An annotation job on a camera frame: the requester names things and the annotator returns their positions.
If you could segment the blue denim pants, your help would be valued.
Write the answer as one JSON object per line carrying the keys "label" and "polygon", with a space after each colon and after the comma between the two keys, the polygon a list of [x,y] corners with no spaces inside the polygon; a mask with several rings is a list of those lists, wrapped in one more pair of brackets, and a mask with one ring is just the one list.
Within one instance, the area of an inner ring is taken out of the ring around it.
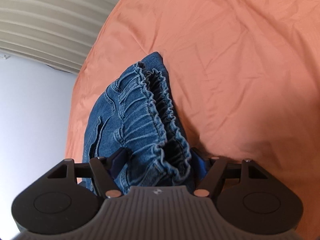
{"label": "blue denim pants", "polygon": [[180,186],[193,192],[206,174],[190,150],[171,96],[169,74],[157,52],[129,66],[99,96],[89,115],[82,160],[130,156],[113,175],[123,193],[132,186]]}

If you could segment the beige pleated curtain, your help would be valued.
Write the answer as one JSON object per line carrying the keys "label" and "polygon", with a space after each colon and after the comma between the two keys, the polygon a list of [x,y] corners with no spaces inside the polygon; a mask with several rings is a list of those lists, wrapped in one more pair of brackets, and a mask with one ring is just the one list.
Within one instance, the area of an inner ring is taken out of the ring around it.
{"label": "beige pleated curtain", "polygon": [[119,0],[1,0],[1,51],[78,74]]}

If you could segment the orange bed sheet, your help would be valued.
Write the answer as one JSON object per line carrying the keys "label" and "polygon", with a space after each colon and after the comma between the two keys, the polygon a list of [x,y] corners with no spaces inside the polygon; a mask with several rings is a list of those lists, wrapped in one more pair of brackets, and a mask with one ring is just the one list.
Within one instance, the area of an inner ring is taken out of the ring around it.
{"label": "orange bed sheet", "polygon": [[304,205],[319,237],[319,0],[120,0],[76,79],[66,157],[81,161],[89,113],[128,66],[157,51],[193,147],[251,158]]}

